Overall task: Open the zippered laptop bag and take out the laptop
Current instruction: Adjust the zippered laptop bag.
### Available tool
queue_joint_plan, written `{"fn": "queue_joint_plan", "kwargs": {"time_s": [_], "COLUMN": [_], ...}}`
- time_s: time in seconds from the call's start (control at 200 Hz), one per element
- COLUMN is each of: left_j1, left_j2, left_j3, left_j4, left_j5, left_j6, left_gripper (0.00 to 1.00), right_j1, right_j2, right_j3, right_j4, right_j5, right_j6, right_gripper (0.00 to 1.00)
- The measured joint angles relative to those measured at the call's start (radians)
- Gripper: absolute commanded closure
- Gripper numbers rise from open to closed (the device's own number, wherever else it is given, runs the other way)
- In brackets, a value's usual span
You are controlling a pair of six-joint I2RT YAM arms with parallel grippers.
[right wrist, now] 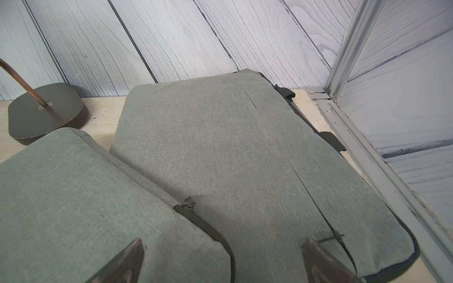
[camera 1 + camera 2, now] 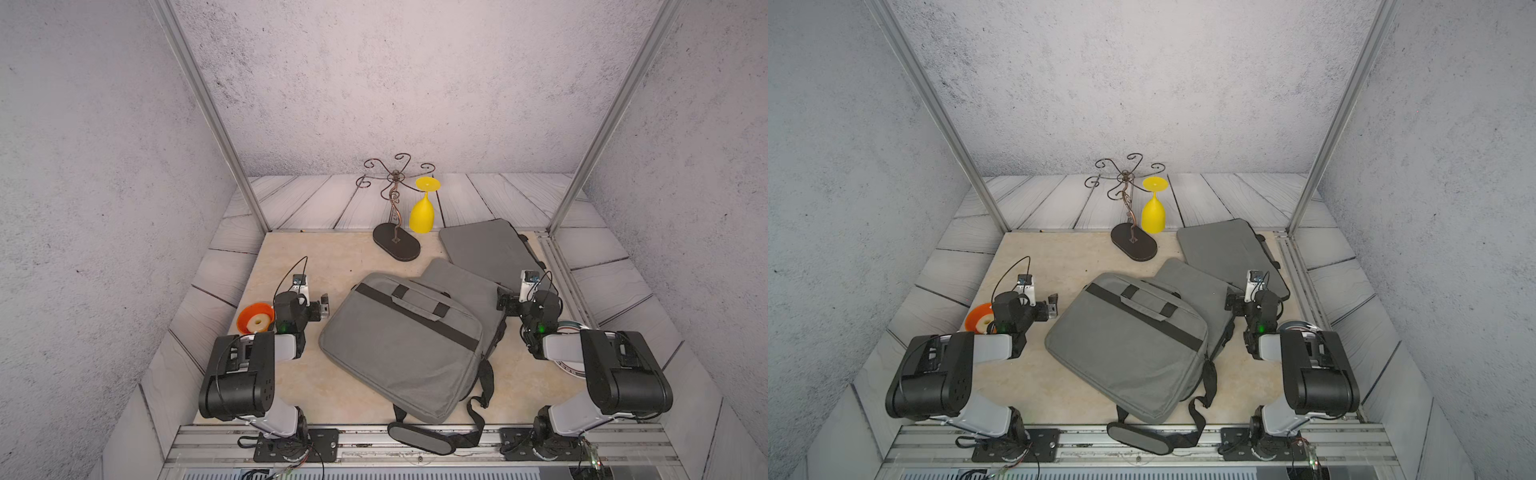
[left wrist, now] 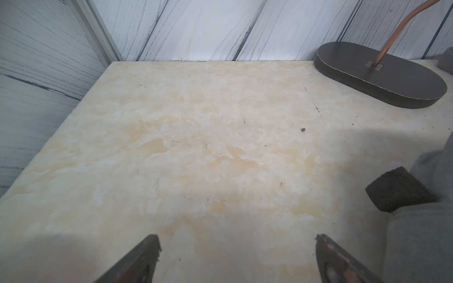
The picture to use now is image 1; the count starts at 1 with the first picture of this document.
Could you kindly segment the grey laptop bag with strap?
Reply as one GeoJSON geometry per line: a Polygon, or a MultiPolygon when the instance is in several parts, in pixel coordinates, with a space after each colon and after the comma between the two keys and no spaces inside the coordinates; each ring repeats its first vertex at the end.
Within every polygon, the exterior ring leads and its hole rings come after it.
{"type": "Polygon", "coordinates": [[[1,281],[84,283],[134,239],[138,283],[233,283],[226,239],[84,131],[56,130],[1,163],[1,281]]]}

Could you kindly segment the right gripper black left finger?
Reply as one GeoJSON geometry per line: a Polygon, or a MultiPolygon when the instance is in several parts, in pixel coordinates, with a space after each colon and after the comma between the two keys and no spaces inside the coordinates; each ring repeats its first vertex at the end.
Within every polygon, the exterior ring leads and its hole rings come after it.
{"type": "Polygon", "coordinates": [[[142,240],[136,238],[89,278],[87,283],[137,283],[144,257],[142,240]]]}

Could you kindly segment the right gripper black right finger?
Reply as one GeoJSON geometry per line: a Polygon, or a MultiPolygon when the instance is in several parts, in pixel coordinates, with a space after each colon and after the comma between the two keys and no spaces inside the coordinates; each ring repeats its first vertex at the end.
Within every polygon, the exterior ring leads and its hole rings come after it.
{"type": "Polygon", "coordinates": [[[304,267],[310,283],[361,283],[362,280],[327,252],[314,238],[302,245],[304,267]]]}

